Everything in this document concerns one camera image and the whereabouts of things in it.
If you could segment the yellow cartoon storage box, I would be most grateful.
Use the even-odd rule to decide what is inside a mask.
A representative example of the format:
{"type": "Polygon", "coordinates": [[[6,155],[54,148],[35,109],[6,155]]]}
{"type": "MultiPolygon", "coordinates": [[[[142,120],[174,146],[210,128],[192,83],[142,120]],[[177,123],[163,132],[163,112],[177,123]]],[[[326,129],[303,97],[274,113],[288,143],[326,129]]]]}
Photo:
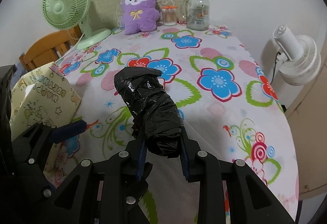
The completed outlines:
{"type": "Polygon", "coordinates": [[[26,73],[12,89],[11,140],[38,122],[51,127],[70,123],[81,101],[54,62],[26,73]]]}

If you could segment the black garbage bag roll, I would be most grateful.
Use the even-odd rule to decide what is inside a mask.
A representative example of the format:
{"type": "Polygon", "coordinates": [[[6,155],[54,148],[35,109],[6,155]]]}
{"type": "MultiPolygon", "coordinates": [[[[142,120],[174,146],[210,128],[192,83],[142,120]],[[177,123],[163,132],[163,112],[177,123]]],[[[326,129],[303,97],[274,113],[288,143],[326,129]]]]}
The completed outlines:
{"type": "Polygon", "coordinates": [[[153,154],[177,158],[183,122],[176,104],[159,83],[161,76],[157,69],[126,67],[116,73],[114,85],[134,118],[133,137],[144,139],[153,154]]]}

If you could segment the floral tablecloth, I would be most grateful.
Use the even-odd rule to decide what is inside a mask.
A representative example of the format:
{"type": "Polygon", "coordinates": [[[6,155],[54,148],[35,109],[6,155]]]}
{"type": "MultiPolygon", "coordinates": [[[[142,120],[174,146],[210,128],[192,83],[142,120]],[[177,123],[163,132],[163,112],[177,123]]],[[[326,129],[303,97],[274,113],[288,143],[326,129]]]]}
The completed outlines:
{"type": "Polygon", "coordinates": [[[83,160],[99,162],[132,139],[132,115],[114,87],[128,66],[158,69],[190,138],[220,160],[245,161],[295,217],[299,180],[290,127],[269,79],[224,26],[192,31],[159,27],[150,33],[113,31],[59,62],[82,101],[75,119],[85,133],[56,146],[46,175],[58,186],[83,160]]]}

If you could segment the white standing fan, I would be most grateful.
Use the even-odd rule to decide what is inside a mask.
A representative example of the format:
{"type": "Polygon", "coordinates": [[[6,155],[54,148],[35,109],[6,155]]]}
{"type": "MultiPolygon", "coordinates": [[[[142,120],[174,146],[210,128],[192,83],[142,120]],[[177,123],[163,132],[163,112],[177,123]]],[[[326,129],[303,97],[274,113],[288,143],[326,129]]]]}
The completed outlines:
{"type": "Polygon", "coordinates": [[[321,55],[312,37],[294,35],[287,26],[281,25],[275,29],[273,38],[282,50],[277,60],[282,62],[279,72],[287,84],[303,86],[318,75],[321,55]]]}

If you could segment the green desk fan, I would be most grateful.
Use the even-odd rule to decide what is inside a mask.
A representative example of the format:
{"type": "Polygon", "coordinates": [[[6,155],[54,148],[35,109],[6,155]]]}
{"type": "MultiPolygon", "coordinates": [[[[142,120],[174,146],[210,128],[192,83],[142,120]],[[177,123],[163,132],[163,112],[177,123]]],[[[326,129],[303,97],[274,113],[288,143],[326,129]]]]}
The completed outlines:
{"type": "Polygon", "coordinates": [[[79,26],[82,38],[76,48],[86,49],[111,35],[111,30],[92,30],[89,21],[91,0],[43,0],[42,12],[50,26],[57,30],[69,30],[79,26]]]}

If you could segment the purple plush toy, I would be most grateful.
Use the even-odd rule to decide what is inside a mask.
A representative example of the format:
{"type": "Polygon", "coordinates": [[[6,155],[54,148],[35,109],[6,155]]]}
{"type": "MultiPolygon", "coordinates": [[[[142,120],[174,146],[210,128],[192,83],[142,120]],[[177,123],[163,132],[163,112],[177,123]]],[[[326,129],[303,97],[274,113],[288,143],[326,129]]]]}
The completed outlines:
{"type": "Polygon", "coordinates": [[[122,0],[121,8],[126,35],[156,30],[160,18],[156,0],[122,0]]]}

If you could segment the cotton swab container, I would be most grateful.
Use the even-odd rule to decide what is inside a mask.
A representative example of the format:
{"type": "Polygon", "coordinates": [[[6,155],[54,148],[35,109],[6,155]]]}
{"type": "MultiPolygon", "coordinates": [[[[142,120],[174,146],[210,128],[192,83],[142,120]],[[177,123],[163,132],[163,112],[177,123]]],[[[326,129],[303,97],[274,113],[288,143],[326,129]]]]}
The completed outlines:
{"type": "Polygon", "coordinates": [[[174,26],[177,23],[177,6],[162,6],[162,23],[164,26],[174,26]]]}

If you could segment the glass mason jar mug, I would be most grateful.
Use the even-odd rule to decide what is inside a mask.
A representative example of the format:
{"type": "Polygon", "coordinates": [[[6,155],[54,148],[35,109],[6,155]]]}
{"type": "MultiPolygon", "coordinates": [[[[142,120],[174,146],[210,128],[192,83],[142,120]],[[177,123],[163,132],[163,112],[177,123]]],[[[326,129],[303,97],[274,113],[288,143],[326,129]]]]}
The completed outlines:
{"type": "Polygon", "coordinates": [[[183,0],[180,11],[187,28],[198,31],[208,29],[209,0],[183,0]]]}

